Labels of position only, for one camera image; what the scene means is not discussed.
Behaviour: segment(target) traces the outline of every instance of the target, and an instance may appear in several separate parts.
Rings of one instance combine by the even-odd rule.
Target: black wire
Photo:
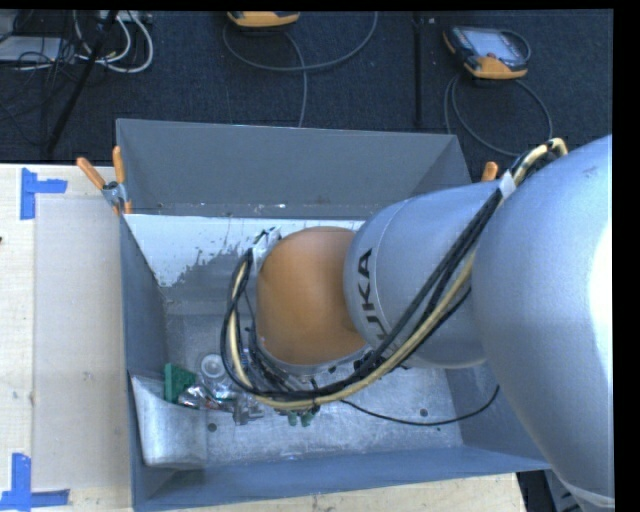
[[[253,66],[254,68],[258,68],[258,69],[263,69],[265,71],[276,71],[276,72],[283,72],[283,73],[295,73],[295,72],[299,72],[299,71],[320,71],[323,69],[327,69],[333,66],[336,66],[338,64],[341,64],[343,62],[346,62],[347,60],[349,60],[351,57],[353,57],[356,53],[358,53],[360,50],[362,50],[367,43],[369,42],[369,40],[371,39],[371,37],[373,36],[373,33],[376,30],[376,26],[378,25],[378,11],[374,11],[373,13],[373,23],[371,24],[371,29],[369,30],[369,33],[367,34],[367,36],[364,38],[364,40],[353,50],[351,50],[349,53],[347,53],[346,55],[343,55],[342,57],[338,57],[337,59],[328,61],[328,62],[322,62],[319,64],[311,64],[311,65],[304,65],[302,64],[301,66],[267,66],[265,64],[260,64],[258,62],[253,62],[249,59],[246,59],[245,57],[243,57],[242,55],[240,55],[238,52],[236,52],[231,45],[229,44],[229,41],[227,39],[227,31],[228,31],[228,27],[229,27],[230,23],[226,23],[225,26],[222,29],[222,41],[224,42],[225,46],[227,47],[227,49],[229,50],[229,52],[231,52],[233,54],[234,57],[238,58],[239,60],[241,60],[242,62],[244,62],[245,64],[248,64],[249,66]]]
[[[263,396],[273,396],[274,394],[280,397],[285,398],[317,398],[319,396],[324,396],[328,394],[335,393],[347,387],[348,385],[361,380],[364,376],[368,375],[373,371],[376,361],[382,355],[382,353],[391,345],[391,343],[395,340],[395,337],[398,333],[406,326],[409,319],[413,316],[419,305],[422,303],[424,298],[428,295],[430,289],[437,282],[438,278],[443,275],[444,272],[447,271],[448,267],[452,265],[451,261],[460,261],[465,254],[465,251],[468,250],[469,246],[475,241],[478,234],[482,231],[482,228],[491,217],[495,208],[497,208],[500,199],[502,198],[502,193],[500,189],[496,189],[491,196],[485,201],[483,206],[478,210],[473,219],[469,222],[463,233],[460,235],[458,240],[453,244],[450,248],[449,252],[445,256],[445,258],[439,263],[436,270],[431,274],[427,283],[420,290],[414,301],[409,305],[405,314],[400,319],[400,321],[395,325],[394,329],[389,333],[385,342],[383,342],[375,351],[372,352],[371,356],[368,357],[363,363],[354,370],[354,372],[347,378],[342,379],[340,381],[325,385],[321,388],[317,388],[314,390],[295,390],[283,395],[281,391],[273,391],[273,390],[258,390],[256,388],[251,388],[246,386],[243,382],[240,381],[239,378],[231,371],[231,364],[229,364],[227,354],[226,354],[226,332],[228,328],[229,317],[233,311],[236,311],[236,318],[238,318],[237,314],[237,302],[240,294],[244,291],[244,286],[246,286],[246,282],[248,281],[248,275],[251,268],[252,257],[251,251],[247,251],[243,258],[241,258],[238,263],[237,270],[234,272],[231,288],[229,294],[229,308],[227,314],[225,315],[222,331],[221,331],[221,343],[220,349],[222,354],[222,360],[225,364],[225,369],[232,376],[234,382],[238,383],[239,386],[242,387],[245,391],[249,391],[253,394],[262,394]],[[247,262],[247,270],[245,271],[245,275],[242,278],[241,283],[239,284],[237,294],[233,296],[233,286],[235,281],[238,278],[238,272],[243,265],[244,262]],[[236,321],[236,326],[234,326],[236,332],[239,333],[238,330],[238,322]],[[239,351],[241,352],[241,339],[238,338]]]
[[[431,329],[431,331],[429,332],[429,334],[420,342],[418,343],[418,345],[416,345],[411,352],[409,352],[406,356],[404,356],[402,358],[402,361],[400,361],[400,363],[398,363],[398,366],[400,366],[403,362],[405,362],[407,359],[409,359],[415,352],[416,350],[418,350],[422,345],[424,345],[424,343],[431,338],[435,332],[442,327],[442,325],[449,320],[449,318],[451,318],[451,316],[458,311],[458,309],[460,308],[460,306],[462,306],[462,304],[464,303],[464,301],[467,299],[467,297],[469,297],[469,295],[471,294],[471,287],[467,288],[467,291],[464,292],[464,294],[462,295],[462,297],[460,297],[460,299],[458,300],[458,302],[456,302],[452,307],[450,307],[447,312],[442,315],[440,317],[440,319],[436,322],[436,324],[433,326],[433,328]]]
[[[481,412],[483,412],[485,409],[487,409],[496,399],[496,397],[498,396],[498,392],[500,391],[500,386],[497,385],[495,391],[493,392],[493,395],[491,395],[491,398],[489,399],[489,401],[484,404],[482,407],[480,407],[479,409],[467,413],[467,414],[463,414],[462,416],[458,416],[456,418],[451,418],[448,420],[442,420],[442,421],[428,421],[428,422],[421,422],[421,421],[410,421],[410,420],[403,420],[401,418],[393,418],[391,416],[387,416],[385,414],[379,414],[377,412],[373,412],[370,411],[368,409],[365,409],[364,407],[361,407],[357,404],[354,404],[353,402],[350,402],[349,400],[340,400],[343,404],[347,404],[351,407],[353,407],[354,409],[357,409],[358,411],[361,411],[365,414],[368,414],[370,416],[374,416],[376,418],[380,418],[383,420],[388,420],[388,421],[393,421],[394,423],[401,423],[403,425],[413,425],[415,427],[438,427],[441,425],[448,425],[450,423],[456,423],[462,420],[466,420],[467,418],[471,418],[473,416],[477,416],[478,414],[480,414]]]
[[[471,128],[467,122],[464,120],[464,118],[462,117],[462,114],[460,114],[460,110],[458,108],[458,104],[456,102],[456,96],[455,96],[455,91],[457,89],[458,86],[458,82],[460,80],[460,77],[463,75],[463,73],[460,73],[456,76],[454,76],[449,83],[447,84],[447,87],[445,89],[445,93],[444,93],[444,119],[445,119],[445,126],[447,128],[447,133],[453,133],[451,130],[451,125],[449,123],[449,102],[451,102],[451,106],[453,108],[454,113],[456,114],[456,117],[458,118],[458,121],[460,122],[460,124],[462,124],[462,126],[464,127],[464,129],[469,133],[469,135],[471,135],[474,139],[476,139],[476,141],[478,141],[480,144],[488,147],[489,149],[492,149],[493,151],[497,152],[497,153],[501,153],[503,155],[506,156],[518,156],[519,153],[514,153],[512,151],[508,151],[506,149],[502,149],[499,148],[497,146],[494,146],[493,144],[487,142],[486,140],[482,139],[475,130],[473,130],[473,128]],[[544,104],[544,102],[542,101],[542,99],[540,98],[540,96],[538,96],[533,89],[531,89],[531,87],[529,87],[527,84],[525,84],[523,81],[521,80],[512,80],[513,82],[516,83],[516,85],[519,85],[520,87],[522,87],[527,93],[529,93],[529,95],[538,103],[538,105],[540,105],[540,108],[542,109],[546,120],[547,120],[547,124],[549,127],[549,134],[547,135],[547,139],[550,139],[553,137],[553,122],[551,120],[551,114],[549,113],[549,110],[547,109],[547,106]]]

